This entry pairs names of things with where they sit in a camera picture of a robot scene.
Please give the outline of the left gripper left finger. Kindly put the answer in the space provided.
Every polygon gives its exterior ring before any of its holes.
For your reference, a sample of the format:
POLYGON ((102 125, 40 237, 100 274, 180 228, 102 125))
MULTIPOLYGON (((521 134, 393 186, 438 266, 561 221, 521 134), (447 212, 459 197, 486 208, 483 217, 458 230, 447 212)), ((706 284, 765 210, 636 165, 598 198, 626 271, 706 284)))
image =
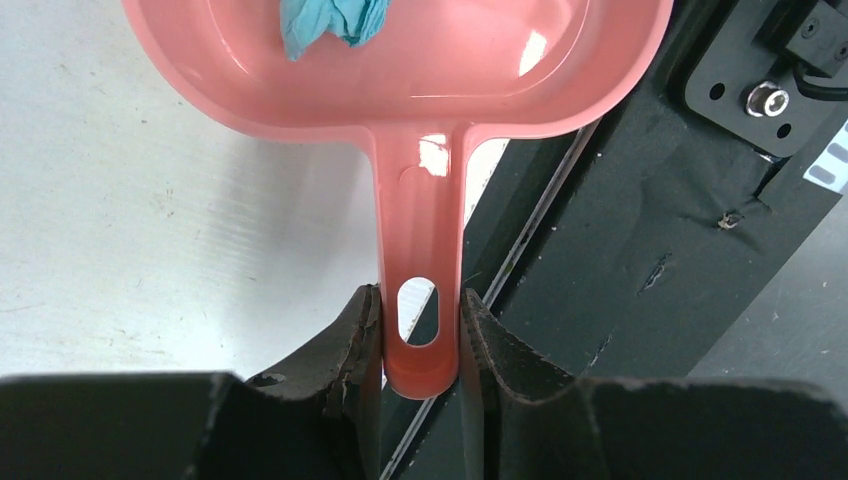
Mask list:
POLYGON ((376 479, 381 295, 359 286, 318 335, 246 381, 215 374, 188 479, 376 479))

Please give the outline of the pink plastic dustpan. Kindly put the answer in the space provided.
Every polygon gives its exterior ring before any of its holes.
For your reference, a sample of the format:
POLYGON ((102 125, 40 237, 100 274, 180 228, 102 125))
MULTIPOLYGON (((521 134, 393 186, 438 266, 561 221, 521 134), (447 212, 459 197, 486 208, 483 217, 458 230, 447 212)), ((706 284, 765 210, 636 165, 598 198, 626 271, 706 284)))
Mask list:
POLYGON ((344 142, 369 158, 383 367, 401 396, 459 368, 467 164, 497 138, 578 130, 651 64, 669 1, 394 1, 361 47, 325 36, 286 58, 275 1, 127 1, 164 79, 214 121, 286 143, 344 142))

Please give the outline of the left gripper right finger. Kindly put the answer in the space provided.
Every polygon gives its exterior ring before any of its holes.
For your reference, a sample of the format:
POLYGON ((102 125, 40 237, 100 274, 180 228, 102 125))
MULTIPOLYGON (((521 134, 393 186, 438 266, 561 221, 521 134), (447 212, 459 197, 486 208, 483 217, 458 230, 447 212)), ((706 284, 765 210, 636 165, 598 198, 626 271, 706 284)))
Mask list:
POLYGON ((576 377, 460 295, 460 388, 469 479, 648 479, 663 469, 620 379, 576 377))

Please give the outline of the light blue paper scrap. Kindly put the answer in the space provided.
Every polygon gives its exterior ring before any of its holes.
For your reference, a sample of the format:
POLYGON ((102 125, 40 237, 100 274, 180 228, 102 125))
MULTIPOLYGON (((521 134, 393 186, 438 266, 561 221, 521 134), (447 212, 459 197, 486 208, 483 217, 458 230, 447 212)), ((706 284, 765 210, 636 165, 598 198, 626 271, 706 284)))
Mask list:
POLYGON ((280 33, 287 59, 297 61, 325 33, 349 47, 364 45, 382 29, 389 5, 389 0, 280 1, 280 33))

